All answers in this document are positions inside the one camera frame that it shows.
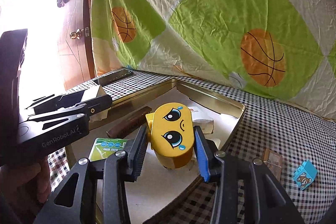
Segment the left hand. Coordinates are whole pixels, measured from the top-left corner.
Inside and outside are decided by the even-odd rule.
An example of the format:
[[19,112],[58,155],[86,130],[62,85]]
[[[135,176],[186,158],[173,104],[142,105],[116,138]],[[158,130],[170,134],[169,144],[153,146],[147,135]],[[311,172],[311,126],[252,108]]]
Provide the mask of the left hand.
[[27,209],[25,194],[20,188],[30,181],[36,183],[33,197],[40,203],[45,203],[51,193],[48,157],[19,168],[9,168],[6,165],[1,167],[1,192],[13,209]]

